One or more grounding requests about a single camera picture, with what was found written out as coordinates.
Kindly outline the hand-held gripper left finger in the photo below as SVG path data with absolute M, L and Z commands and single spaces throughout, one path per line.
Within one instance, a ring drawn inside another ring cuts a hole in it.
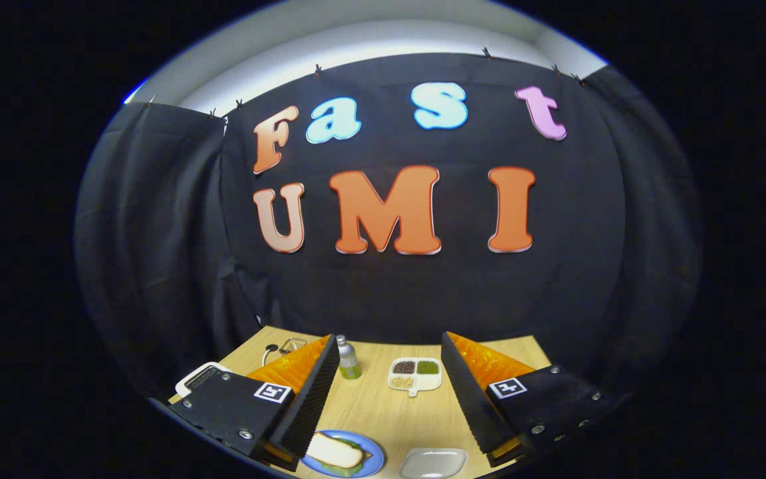
M 207 442 L 261 469 L 295 471 L 317 429 L 338 370 L 327 335 L 242 375 L 211 362 L 180 383 L 167 414 Z

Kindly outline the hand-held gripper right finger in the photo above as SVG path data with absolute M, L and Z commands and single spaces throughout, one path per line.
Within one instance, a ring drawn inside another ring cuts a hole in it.
M 492 468 L 553 454 L 625 400 L 555 362 L 531 335 L 478 342 L 445 331 L 440 348 L 467 427 Z

